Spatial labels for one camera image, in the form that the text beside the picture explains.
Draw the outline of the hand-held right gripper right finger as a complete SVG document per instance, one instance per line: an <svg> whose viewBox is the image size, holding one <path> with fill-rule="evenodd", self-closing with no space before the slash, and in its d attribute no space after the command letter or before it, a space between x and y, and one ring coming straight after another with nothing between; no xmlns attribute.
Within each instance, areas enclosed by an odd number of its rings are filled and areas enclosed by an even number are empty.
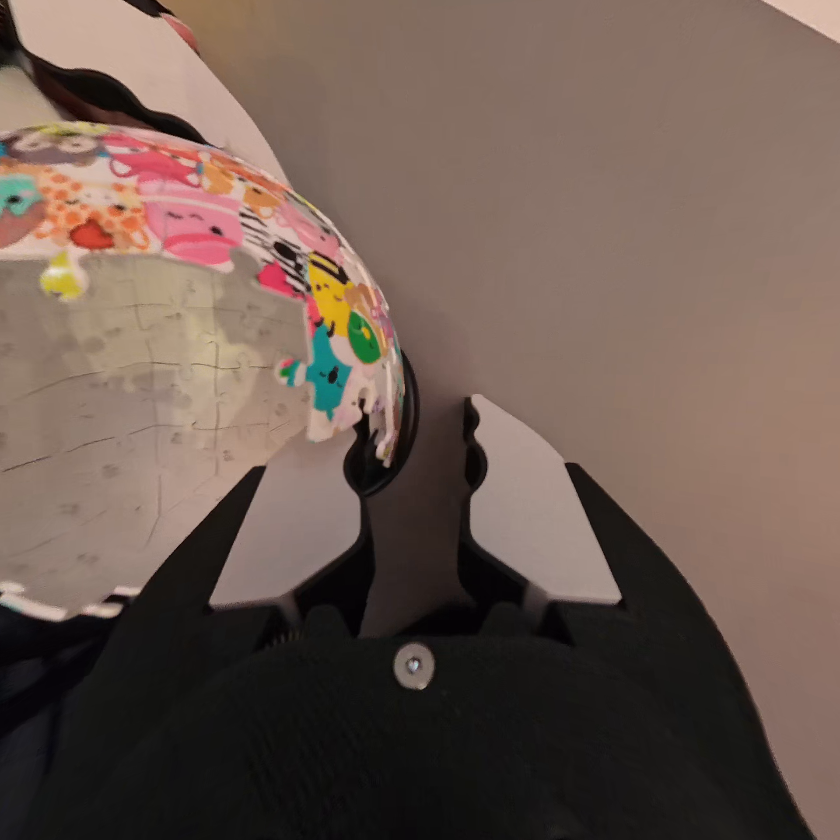
<svg viewBox="0 0 840 840"><path fill-rule="evenodd" d="M467 494L458 579L483 613L555 604L615 607L622 594L562 455L483 395L465 399Z"/></svg>

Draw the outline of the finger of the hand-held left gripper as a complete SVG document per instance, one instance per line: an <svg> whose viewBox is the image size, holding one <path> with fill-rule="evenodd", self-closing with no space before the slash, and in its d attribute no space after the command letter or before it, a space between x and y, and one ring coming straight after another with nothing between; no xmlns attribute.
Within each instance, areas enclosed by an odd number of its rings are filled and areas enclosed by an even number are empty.
<svg viewBox="0 0 840 840"><path fill-rule="evenodd" d="M288 183L245 108L157 2L10 2L9 38L36 77L104 115L217 147Z"/></svg>

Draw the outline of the black ball stand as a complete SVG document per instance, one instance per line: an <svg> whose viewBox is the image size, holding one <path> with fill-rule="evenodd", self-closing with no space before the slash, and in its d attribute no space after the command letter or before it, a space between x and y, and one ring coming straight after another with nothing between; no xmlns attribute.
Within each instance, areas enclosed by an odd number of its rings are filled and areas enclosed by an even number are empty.
<svg viewBox="0 0 840 840"><path fill-rule="evenodd" d="M420 392L410 358L404 350L400 354L404 381L402 423L391 464L385 466L375 456L375 434L368 415L354 426L356 439L344 460L344 476L360 497L372 497L388 487L405 468L416 441L421 416Z"/></svg>

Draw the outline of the dark printed shirt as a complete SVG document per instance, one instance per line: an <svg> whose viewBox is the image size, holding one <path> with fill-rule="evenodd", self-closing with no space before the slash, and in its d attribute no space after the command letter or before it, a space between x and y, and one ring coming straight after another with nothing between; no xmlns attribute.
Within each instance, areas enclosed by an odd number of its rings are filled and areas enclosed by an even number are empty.
<svg viewBox="0 0 840 840"><path fill-rule="evenodd" d="M2 737L61 700L89 674L123 611L120 603L109 605L116 615L81 615L57 623L2 606Z"/></svg>

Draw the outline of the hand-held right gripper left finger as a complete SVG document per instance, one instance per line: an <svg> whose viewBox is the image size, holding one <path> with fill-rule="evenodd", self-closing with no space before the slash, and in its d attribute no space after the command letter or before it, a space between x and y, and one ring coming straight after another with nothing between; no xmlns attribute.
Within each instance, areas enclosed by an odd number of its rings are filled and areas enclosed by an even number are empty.
<svg viewBox="0 0 840 840"><path fill-rule="evenodd" d="M273 606L297 627L330 606L360 632L375 577L357 470L366 443L365 429L319 444L298 434L269 461L210 596L215 611Z"/></svg>

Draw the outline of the colourful cartoon puzzle ball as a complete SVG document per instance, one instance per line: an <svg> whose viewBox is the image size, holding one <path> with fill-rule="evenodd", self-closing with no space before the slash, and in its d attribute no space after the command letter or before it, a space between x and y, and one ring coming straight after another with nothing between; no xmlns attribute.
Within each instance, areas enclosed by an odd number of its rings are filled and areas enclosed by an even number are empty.
<svg viewBox="0 0 840 840"><path fill-rule="evenodd" d="M2 609L113 618L293 435L398 453L404 357L349 240L211 145L52 122L2 133Z"/></svg>

